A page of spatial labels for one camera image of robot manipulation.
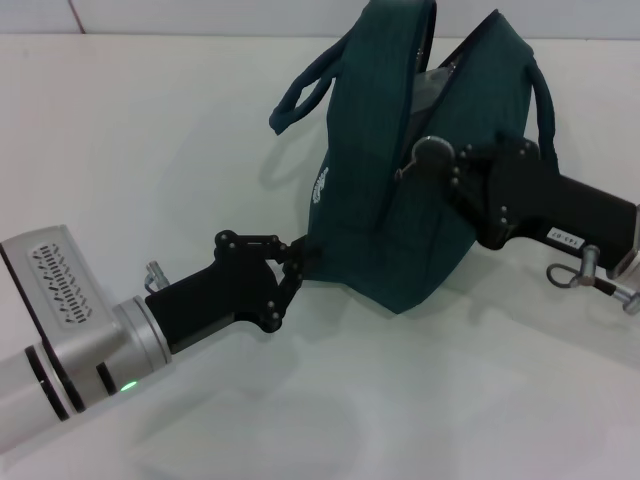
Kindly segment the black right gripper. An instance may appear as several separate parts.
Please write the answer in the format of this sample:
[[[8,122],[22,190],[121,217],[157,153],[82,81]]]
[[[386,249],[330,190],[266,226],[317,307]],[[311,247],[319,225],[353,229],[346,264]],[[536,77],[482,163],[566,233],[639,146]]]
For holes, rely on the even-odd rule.
[[[455,152],[440,174],[442,210],[491,250],[524,237],[622,273],[639,253],[639,210],[627,200],[561,175],[527,139]]]

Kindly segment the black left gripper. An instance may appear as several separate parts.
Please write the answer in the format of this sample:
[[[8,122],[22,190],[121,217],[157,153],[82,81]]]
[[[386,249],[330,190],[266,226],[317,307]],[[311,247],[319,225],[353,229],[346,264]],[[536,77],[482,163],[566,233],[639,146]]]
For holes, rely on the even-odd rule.
[[[306,235],[286,244],[276,235],[220,232],[211,265],[148,295],[145,303],[172,354],[237,321],[275,333],[302,285],[302,263],[320,257]]]

